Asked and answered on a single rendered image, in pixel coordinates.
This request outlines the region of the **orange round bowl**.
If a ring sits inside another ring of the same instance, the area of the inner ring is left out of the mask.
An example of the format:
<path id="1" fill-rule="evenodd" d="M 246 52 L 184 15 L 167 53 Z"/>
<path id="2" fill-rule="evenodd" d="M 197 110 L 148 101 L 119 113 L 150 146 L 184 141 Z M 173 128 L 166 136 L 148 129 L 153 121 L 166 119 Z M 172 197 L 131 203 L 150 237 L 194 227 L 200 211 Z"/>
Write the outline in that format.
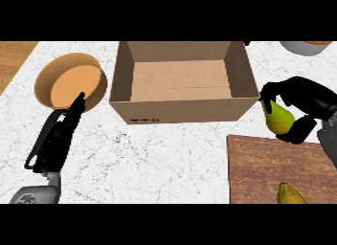
<path id="1" fill-rule="evenodd" d="M 98 59 L 86 53 L 58 57 L 43 68 L 35 84 L 38 101 L 51 109 L 67 109 L 85 92 L 85 111 L 104 99 L 108 81 Z"/>

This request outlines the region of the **brown wooden panel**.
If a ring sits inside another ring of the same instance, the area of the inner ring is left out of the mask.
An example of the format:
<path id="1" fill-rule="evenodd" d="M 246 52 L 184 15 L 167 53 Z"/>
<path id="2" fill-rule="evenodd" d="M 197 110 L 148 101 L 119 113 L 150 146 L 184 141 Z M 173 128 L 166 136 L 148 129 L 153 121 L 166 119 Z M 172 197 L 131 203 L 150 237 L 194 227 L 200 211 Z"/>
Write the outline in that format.
<path id="1" fill-rule="evenodd" d="M 0 95 L 38 44 L 38 41 L 0 41 Z"/>

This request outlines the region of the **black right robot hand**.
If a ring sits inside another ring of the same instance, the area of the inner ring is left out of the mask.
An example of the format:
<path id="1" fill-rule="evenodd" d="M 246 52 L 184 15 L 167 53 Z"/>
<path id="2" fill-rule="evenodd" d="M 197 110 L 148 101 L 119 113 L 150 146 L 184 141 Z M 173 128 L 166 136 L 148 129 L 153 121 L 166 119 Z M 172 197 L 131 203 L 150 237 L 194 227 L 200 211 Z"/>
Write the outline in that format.
<path id="1" fill-rule="evenodd" d="M 272 102 L 283 98 L 287 106 L 296 106 L 306 115 L 293 123 L 287 133 L 277 134 L 277 138 L 287 143 L 300 145 L 309 137 L 318 124 L 325 122 L 337 113 L 337 94 L 314 80 L 291 77 L 280 82 L 268 82 L 260 91 L 260 101 L 269 114 L 274 113 Z"/>

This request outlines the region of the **brown wooden cutting board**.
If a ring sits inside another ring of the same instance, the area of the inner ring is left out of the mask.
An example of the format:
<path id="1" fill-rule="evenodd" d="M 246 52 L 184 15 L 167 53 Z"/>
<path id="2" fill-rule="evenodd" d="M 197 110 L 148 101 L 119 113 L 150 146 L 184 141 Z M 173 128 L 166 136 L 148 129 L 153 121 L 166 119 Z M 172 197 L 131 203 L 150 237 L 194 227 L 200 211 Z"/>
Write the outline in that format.
<path id="1" fill-rule="evenodd" d="M 232 204 L 275 204 L 283 182 L 311 204 L 337 204 L 337 168 L 319 144 L 240 135 L 226 143 Z"/>

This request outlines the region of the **open cardboard box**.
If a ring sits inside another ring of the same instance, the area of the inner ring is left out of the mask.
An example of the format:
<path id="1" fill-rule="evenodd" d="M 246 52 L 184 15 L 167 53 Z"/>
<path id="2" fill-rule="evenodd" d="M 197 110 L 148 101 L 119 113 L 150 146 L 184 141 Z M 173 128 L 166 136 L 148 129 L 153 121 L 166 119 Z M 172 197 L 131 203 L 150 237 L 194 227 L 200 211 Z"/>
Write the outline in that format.
<path id="1" fill-rule="evenodd" d="M 259 99 L 241 41 L 122 41 L 110 104 L 129 124 L 235 122 Z"/>

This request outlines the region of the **grey round pot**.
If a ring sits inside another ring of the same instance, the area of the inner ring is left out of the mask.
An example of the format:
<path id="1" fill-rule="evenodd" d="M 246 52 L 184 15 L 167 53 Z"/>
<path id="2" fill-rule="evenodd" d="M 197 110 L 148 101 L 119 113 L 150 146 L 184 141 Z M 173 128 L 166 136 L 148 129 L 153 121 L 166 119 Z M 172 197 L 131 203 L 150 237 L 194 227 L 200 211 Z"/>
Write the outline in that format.
<path id="1" fill-rule="evenodd" d="M 300 56 L 315 56 L 330 46 L 331 41 L 283 41 L 285 49 Z"/>

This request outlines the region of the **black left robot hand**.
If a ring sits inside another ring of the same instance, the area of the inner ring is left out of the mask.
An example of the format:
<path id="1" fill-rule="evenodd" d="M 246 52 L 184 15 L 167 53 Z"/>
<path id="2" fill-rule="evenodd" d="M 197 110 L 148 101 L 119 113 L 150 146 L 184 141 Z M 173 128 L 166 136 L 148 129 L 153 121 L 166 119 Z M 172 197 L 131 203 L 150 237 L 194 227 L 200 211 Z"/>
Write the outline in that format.
<path id="1" fill-rule="evenodd" d="M 24 168 L 35 173 L 61 171 L 83 112 L 85 92 L 79 94 L 70 108 L 55 110 L 48 117 L 24 163 Z"/>

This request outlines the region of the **yellow pear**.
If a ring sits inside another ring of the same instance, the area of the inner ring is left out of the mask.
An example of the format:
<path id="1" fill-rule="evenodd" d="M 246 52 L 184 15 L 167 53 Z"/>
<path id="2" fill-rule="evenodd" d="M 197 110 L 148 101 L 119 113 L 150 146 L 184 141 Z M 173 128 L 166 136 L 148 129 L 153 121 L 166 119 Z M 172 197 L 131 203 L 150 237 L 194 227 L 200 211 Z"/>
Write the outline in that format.
<path id="1" fill-rule="evenodd" d="M 306 199 L 293 186 L 283 182 L 280 184 L 278 191 L 278 203 L 280 204 L 306 204 Z"/>

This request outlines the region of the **green-yellow pear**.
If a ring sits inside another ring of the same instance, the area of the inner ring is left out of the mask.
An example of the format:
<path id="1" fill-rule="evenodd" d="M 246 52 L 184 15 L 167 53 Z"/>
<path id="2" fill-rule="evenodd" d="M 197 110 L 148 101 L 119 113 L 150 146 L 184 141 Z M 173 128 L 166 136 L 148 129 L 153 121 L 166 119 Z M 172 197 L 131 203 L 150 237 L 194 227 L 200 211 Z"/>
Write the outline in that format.
<path id="1" fill-rule="evenodd" d="M 272 113 L 268 113 L 268 110 L 265 109 L 266 105 L 262 105 L 262 108 L 265 109 L 263 113 L 268 128 L 275 134 L 287 134 L 296 122 L 296 118 L 290 111 L 283 108 L 274 101 L 271 101 L 271 107 Z"/>

